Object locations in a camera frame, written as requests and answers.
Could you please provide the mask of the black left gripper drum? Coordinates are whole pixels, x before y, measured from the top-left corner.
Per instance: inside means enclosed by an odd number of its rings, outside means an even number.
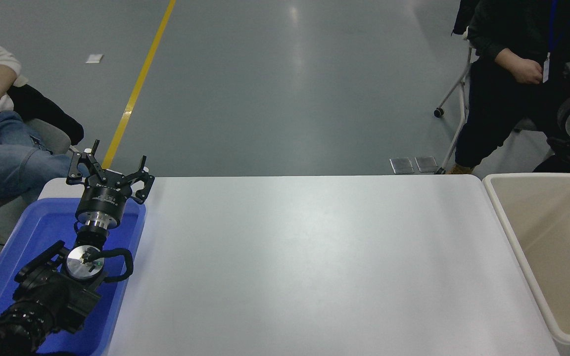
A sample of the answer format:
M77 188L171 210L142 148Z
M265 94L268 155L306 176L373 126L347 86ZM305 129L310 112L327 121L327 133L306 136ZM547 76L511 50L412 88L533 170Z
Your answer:
M88 213L100 212L111 218L122 218L127 199L132 193L133 190L126 187L117 189L104 185L86 186L75 215L82 218Z

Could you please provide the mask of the person's right hand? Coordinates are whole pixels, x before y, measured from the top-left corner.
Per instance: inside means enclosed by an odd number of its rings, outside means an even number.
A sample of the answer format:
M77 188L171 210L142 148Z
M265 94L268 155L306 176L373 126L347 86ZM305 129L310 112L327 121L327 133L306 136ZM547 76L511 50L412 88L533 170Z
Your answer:
M520 84L540 84L544 81L543 68L532 59L515 59L509 71Z

